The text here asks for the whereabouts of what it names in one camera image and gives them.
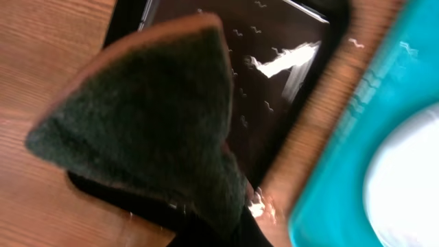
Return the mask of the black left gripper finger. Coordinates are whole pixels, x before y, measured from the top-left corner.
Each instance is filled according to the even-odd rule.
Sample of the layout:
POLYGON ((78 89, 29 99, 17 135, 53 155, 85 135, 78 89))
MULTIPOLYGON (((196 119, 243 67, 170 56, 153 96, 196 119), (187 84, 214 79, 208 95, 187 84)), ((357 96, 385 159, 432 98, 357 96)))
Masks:
POLYGON ((221 237, 204 220, 193 214, 167 247, 273 247, 273 245, 259 228, 250 210, 244 207, 241 219, 229 237, 221 237))

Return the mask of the green scouring sponge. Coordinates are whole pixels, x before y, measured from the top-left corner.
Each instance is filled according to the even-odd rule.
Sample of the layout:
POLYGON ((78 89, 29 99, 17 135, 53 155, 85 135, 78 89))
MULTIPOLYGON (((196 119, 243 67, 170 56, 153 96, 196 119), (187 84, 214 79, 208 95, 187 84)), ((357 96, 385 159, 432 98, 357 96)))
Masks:
POLYGON ((101 51, 36 121, 25 147, 109 187, 185 204, 229 238, 247 184, 226 143, 232 101, 222 22, 192 14, 101 51))

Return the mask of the light blue plate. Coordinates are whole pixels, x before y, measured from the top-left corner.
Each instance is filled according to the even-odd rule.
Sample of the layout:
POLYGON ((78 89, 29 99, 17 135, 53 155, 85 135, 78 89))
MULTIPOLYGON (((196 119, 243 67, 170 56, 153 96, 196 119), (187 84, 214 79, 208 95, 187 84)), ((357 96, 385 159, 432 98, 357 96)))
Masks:
POLYGON ((438 105, 395 128, 373 156, 364 208, 383 246, 438 245, 438 105))

